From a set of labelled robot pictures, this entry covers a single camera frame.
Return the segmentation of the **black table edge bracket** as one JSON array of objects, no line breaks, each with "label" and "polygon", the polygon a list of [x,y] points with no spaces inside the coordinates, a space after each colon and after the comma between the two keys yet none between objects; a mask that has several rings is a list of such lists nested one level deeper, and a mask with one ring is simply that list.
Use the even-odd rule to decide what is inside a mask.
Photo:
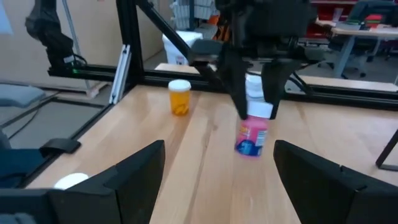
[{"label": "black table edge bracket", "polygon": [[81,143],[73,139],[55,138],[46,142],[40,149],[43,156],[49,154],[73,154]]}]

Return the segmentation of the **white plastic bucket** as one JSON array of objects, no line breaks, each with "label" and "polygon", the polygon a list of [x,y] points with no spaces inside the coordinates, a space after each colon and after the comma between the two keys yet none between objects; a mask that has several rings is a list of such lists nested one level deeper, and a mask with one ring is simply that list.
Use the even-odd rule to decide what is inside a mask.
[{"label": "white plastic bucket", "polygon": [[[203,39],[203,34],[200,32],[193,31],[181,31],[178,30],[177,34],[184,40],[184,42],[191,47],[197,39]],[[176,46],[165,36],[162,35],[162,41],[164,43],[164,50],[167,56],[167,63],[174,65],[188,65],[188,60],[183,56]]]}]

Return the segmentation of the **beige cardboard partition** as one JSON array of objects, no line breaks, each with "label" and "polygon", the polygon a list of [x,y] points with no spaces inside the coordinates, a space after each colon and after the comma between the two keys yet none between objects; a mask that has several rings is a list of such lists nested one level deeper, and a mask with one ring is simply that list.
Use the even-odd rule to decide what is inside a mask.
[{"label": "beige cardboard partition", "polygon": [[[51,77],[45,47],[25,29],[34,0],[0,0],[0,83],[33,85],[85,91],[96,81]],[[67,0],[72,16],[70,28],[62,0],[57,13],[62,31],[75,34],[88,63],[115,66],[122,47],[115,0]]]}]

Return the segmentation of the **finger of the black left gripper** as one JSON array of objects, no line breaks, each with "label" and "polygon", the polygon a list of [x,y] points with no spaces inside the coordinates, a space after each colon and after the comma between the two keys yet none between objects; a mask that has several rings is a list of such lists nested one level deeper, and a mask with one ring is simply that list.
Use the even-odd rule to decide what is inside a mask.
[{"label": "finger of the black left gripper", "polygon": [[272,105],[271,120],[277,116],[279,103],[285,91],[285,84],[294,71],[295,62],[293,60],[273,60],[262,66],[262,90],[265,102]]},{"label": "finger of the black left gripper", "polygon": [[224,46],[217,62],[217,73],[242,120],[248,118],[246,99],[247,64],[235,49]]}]

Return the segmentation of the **silver aluminium profile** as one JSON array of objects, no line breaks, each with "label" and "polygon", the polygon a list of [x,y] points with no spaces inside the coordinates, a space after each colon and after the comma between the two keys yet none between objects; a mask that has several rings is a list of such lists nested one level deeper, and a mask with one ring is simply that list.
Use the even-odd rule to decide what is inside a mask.
[{"label": "silver aluminium profile", "polygon": [[116,105],[122,99],[130,62],[131,46],[123,45],[109,97],[109,104]]}]

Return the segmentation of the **wooden desk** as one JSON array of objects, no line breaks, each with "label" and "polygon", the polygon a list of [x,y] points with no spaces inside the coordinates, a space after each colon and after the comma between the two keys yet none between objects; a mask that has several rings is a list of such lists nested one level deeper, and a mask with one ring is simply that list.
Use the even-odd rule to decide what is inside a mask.
[{"label": "wooden desk", "polygon": [[[326,30],[327,34],[332,37],[344,37],[342,46],[337,52],[333,64],[333,73],[336,78],[346,78],[343,71],[347,65],[357,65],[360,75],[366,74],[365,63],[367,58],[374,56],[380,46],[382,40],[398,39],[398,28],[388,27],[386,25],[378,25],[376,28],[369,30],[359,30],[354,25],[343,24],[342,22],[320,21],[315,23]],[[361,55],[354,54],[354,47],[359,40],[375,40],[375,44],[371,44],[369,50],[365,50]]]}]

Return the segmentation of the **pink bottle white cap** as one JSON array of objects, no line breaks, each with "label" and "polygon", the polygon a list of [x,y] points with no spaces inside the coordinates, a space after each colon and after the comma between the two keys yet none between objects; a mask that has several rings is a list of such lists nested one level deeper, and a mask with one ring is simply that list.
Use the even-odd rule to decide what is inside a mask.
[{"label": "pink bottle white cap", "polygon": [[235,150],[245,156],[259,157],[266,141],[273,106],[261,101],[248,101],[248,117],[241,121]]}]

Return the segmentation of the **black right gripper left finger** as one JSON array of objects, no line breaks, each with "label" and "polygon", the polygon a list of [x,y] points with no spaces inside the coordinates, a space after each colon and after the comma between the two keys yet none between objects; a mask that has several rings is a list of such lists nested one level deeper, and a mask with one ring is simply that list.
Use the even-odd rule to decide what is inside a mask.
[{"label": "black right gripper left finger", "polygon": [[121,162],[49,194],[51,224],[149,224],[165,164],[156,140]]}]

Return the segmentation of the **orange pill vial white cap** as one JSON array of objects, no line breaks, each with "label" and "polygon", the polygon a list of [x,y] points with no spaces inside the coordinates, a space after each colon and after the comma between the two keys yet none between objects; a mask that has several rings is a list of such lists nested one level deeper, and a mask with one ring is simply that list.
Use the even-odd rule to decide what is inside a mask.
[{"label": "orange pill vial white cap", "polygon": [[72,173],[58,180],[55,183],[54,188],[59,190],[66,190],[76,184],[79,184],[80,182],[83,182],[88,178],[89,176],[84,173]]},{"label": "orange pill vial white cap", "polygon": [[190,107],[191,84],[187,80],[172,80],[168,84],[170,109],[174,115],[186,115]]}]

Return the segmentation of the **storage cart with boxes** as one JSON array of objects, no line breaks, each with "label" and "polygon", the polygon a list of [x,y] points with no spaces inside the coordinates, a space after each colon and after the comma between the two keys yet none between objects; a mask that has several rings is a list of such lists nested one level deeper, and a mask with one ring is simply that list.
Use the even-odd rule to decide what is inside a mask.
[{"label": "storage cart with boxes", "polygon": [[215,6],[215,0],[173,0],[171,21],[177,30],[201,33],[204,39],[228,41],[229,25]]}]

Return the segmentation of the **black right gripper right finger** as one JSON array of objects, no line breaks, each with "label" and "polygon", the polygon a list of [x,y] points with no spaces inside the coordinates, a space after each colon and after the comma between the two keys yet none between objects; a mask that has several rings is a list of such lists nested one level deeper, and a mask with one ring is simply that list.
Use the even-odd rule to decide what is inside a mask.
[{"label": "black right gripper right finger", "polygon": [[273,158],[301,224],[398,224],[398,186],[284,140]]}]

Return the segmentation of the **grey padded seat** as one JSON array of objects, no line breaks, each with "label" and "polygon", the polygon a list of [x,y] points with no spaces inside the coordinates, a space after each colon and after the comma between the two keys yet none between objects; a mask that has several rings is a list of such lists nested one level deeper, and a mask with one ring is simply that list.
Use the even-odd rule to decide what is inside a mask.
[{"label": "grey padded seat", "polygon": [[0,84],[0,107],[27,108],[45,98],[45,92],[34,86]]}]

